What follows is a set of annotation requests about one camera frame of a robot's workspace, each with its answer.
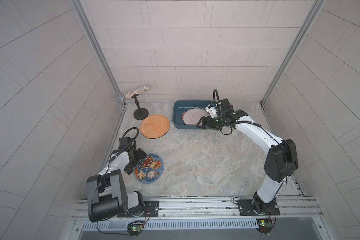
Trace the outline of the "blue toast cartoon coaster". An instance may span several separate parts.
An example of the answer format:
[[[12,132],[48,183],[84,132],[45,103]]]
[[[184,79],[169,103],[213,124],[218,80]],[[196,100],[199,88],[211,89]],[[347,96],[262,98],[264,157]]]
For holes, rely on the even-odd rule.
[[[149,154],[134,168],[134,176],[142,184],[151,184],[163,175],[164,169],[164,160],[156,154]]]

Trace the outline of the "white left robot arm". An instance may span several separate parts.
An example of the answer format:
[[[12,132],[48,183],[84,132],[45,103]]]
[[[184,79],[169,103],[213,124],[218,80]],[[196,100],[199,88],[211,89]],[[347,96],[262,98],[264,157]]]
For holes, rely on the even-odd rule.
[[[128,192],[123,172],[133,162],[136,139],[122,137],[106,167],[87,179],[88,216],[92,223],[115,216],[141,215],[145,210],[142,194]]]

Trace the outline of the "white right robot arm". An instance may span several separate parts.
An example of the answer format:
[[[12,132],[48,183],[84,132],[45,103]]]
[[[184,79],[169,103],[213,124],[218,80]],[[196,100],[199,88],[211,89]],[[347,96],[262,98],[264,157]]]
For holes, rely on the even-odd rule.
[[[299,168],[294,141],[279,138],[256,123],[243,110],[234,110],[228,99],[214,101],[206,106],[208,117],[201,117],[197,127],[219,130],[229,127],[248,136],[267,154],[265,178],[253,197],[253,210],[265,215],[276,208],[276,196],[283,184]]]

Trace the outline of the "orange round coaster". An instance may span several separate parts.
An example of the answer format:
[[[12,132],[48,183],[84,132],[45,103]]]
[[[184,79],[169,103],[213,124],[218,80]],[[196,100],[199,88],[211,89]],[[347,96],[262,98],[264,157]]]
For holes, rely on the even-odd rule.
[[[141,125],[142,135],[148,139],[157,139],[164,136],[170,129],[170,121],[163,115],[151,115],[145,118]]]

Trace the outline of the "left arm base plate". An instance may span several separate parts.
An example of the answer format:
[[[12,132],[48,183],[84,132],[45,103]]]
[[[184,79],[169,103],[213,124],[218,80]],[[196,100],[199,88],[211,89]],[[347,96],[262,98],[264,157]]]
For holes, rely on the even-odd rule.
[[[159,212],[159,201],[144,201],[144,206],[137,206],[127,213],[117,215],[118,218],[147,218],[157,217]]]

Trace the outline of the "pink unicorn round coaster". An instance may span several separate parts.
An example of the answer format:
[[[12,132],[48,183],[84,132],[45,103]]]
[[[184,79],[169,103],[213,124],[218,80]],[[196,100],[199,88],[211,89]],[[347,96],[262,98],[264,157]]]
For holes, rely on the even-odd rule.
[[[210,114],[200,108],[189,109],[182,114],[184,124],[190,126],[196,126],[202,117],[210,117]]]

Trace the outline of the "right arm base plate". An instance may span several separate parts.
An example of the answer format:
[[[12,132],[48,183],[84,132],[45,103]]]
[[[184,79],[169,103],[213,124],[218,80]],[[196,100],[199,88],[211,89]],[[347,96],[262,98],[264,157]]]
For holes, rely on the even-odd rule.
[[[264,203],[261,199],[237,200],[241,216],[279,216],[280,210],[275,200]]]

